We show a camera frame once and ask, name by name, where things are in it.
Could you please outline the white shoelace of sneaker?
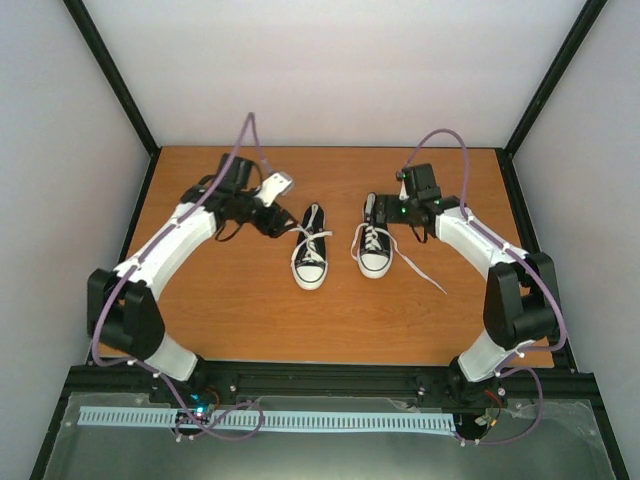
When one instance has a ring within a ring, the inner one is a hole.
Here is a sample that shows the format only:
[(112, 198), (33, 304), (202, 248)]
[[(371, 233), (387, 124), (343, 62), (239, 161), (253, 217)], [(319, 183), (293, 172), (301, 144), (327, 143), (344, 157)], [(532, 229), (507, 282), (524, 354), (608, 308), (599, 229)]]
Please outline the white shoelace of sneaker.
[[(350, 254), (352, 259), (357, 263), (356, 261), (356, 253), (358, 250), (358, 246), (360, 243), (360, 233), (361, 233), (361, 229), (362, 227), (365, 225), (365, 222), (361, 222), (355, 229), (354, 232), (354, 237), (353, 237), (353, 241), (350, 247)], [(393, 237), (393, 235), (388, 231), (390, 239), (391, 239), (391, 248), (392, 248), (392, 253), (393, 253), (393, 260), (396, 256), (398, 256), (400, 259), (402, 259), (408, 266), (409, 268), (415, 272), (421, 279), (426, 280), (427, 282), (429, 282), (430, 284), (432, 284), (435, 288), (437, 288), (440, 292), (442, 292), (443, 294), (447, 294), (446, 290), (433, 278), (431, 278), (429, 275), (427, 275), (425, 272), (423, 272), (408, 256), (406, 256), (405, 254), (403, 254), (400, 249), (399, 249), (399, 244), (398, 241)]]
[(333, 232), (325, 228), (324, 209), (311, 204), (304, 213), (302, 223), (293, 229), (298, 233), (295, 248), (291, 256), (291, 266), (313, 266), (324, 268), (327, 264), (326, 239)]

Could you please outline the black sneaker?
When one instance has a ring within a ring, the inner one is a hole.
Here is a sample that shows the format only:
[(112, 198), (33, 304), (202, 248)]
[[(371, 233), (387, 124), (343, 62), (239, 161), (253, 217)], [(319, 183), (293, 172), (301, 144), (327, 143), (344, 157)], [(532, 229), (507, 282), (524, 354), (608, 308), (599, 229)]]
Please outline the black sneaker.
[(325, 228), (325, 220), (324, 209), (313, 203), (294, 229), (297, 240), (291, 256), (291, 270), (296, 284), (306, 291), (318, 289), (327, 275), (326, 238), (332, 233)]
[(361, 273), (369, 279), (380, 279), (391, 267), (391, 239), (385, 228), (365, 224), (360, 233), (356, 261)]

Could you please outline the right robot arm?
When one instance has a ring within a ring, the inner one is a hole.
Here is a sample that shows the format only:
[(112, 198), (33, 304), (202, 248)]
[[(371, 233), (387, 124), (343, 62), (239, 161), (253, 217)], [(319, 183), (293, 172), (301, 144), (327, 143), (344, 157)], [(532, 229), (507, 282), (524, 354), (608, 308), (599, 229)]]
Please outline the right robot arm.
[(445, 391), (467, 406), (499, 370), (559, 327), (554, 265), (546, 254), (515, 247), (487, 228), (458, 197), (443, 196), (429, 164), (405, 167), (396, 175), (399, 194), (369, 193), (363, 221), (352, 244), (361, 273), (378, 279), (398, 255), (389, 225), (407, 225), (420, 243), (434, 238), (453, 248), (485, 280), (483, 329), (448, 368)]

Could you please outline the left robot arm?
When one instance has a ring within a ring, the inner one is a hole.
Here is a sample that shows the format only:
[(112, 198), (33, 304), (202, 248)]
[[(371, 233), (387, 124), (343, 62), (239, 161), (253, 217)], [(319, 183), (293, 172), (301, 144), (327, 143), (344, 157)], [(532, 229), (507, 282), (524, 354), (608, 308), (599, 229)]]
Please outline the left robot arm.
[(169, 280), (204, 242), (225, 241), (227, 223), (246, 224), (278, 238), (293, 229), (294, 217), (277, 200), (294, 186), (276, 171), (250, 187), (258, 165), (242, 157), (222, 156), (218, 171), (187, 189), (167, 222), (135, 254), (107, 271), (95, 270), (87, 283), (87, 331), (99, 363), (99, 345), (124, 353), (155, 374), (173, 379), (172, 388), (186, 402), (208, 390), (205, 362), (168, 333), (158, 301)]

